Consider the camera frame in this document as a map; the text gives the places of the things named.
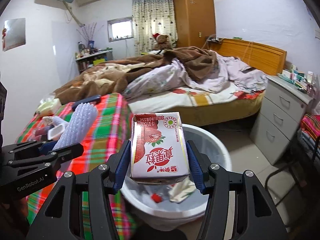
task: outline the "cardboard box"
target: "cardboard box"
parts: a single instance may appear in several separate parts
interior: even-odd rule
[[[147,185],[173,184],[189,174],[179,113],[135,114],[131,133],[131,179]]]

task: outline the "santa hat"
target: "santa hat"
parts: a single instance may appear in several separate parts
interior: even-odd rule
[[[155,38],[156,41],[158,41],[158,38],[159,38],[160,34],[156,33],[156,34],[153,34],[152,36]]]

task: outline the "silver screw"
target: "silver screw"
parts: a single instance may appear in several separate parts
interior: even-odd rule
[[[253,177],[253,171],[246,171],[245,174],[246,174],[248,177]]]
[[[213,169],[213,170],[218,170],[220,168],[220,166],[217,163],[212,163],[210,165],[210,168]]]
[[[106,165],[106,164],[100,164],[99,165],[99,170],[101,170],[101,171],[104,171],[104,170],[106,170],[108,168],[108,165]]]
[[[72,176],[72,171],[66,171],[63,176],[65,176],[66,178],[70,178]]]

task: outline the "red plaid bedspread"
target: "red plaid bedspread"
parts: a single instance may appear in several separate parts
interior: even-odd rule
[[[56,115],[66,121],[70,121],[73,113],[71,109],[72,104],[73,103],[68,103],[62,106]],[[116,153],[120,149],[123,141],[130,138],[132,114],[127,102],[120,94],[114,93],[101,97],[101,102],[97,104],[96,107],[99,111],[98,117],[81,142],[84,147],[84,153],[82,156],[72,160],[68,168],[68,170],[73,171],[75,174],[91,171],[97,165],[105,163],[111,154]],[[28,141],[28,139],[32,137],[32,131],[35,128],[41,127],[39,124],[40,120],[41,118],[35,115],[25,130],[20,134],[17,142]],[[60,178],[61,175],[62,173],[58,171],[57,177]],[[55,183],[28,196],[28,220],[30,223],[34,220],[54,185]],[[92,239],[88,194],[84,192],[83,195],[85,238]],[[109,197],[120,239],[129,239],[136,228],[136,224],[130,214],[125,212],[124,201],[120,192],[115,196],[110,195]]]

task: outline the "curtain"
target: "curtain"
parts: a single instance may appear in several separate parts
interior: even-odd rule
[[[155,33],[168,35],[171,44],[178,40],[173,0],[132,0],[132,12],[136,55],[152,50]]]

